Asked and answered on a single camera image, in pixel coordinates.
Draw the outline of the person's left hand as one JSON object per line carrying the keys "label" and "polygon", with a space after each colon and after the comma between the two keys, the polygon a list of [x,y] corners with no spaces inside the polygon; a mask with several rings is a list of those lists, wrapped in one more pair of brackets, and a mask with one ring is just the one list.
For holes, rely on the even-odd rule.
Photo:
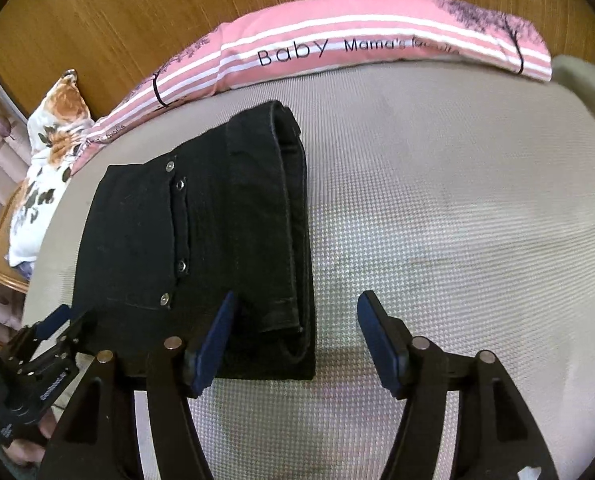
{"label": "person's left hand", "polygon": [[[50,408],[38,424],[42,436],[49,440],[57,427],[57,419]],[[21,467],[39,464],[45,455],[46,446],[37,442],[16,439],[9,446],[3,446],[5,455],[16,465]]]}

